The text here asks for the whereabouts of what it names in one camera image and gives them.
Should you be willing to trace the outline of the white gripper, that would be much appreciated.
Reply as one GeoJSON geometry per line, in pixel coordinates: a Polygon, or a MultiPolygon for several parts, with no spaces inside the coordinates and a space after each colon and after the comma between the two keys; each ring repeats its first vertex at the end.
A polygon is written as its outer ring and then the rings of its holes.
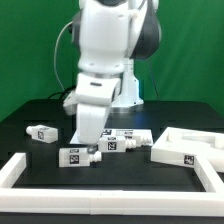
{"type": "MultiPolygon", "coordinates": [[[[109,112],[109,107],[79,104],[76,114],[78,140],[83,144],[95,145],[104,130],[109,112]]],[[[88,146],[87,152],[93,154],[94,146],[88,146]]]]}

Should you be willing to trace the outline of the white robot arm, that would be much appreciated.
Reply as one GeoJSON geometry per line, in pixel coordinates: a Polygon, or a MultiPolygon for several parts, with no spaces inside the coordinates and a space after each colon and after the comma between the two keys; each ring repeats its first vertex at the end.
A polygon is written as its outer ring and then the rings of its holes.
{"type": "Polygon", "coordinates": [[[80,50],[79,74],[63,107],[76,116],[71,142],[91,152],[111,113],[143,105],[133,63],[158,49],[159,0],[80,0],[79,6],[72,22],[72,41],[80,50]]]}

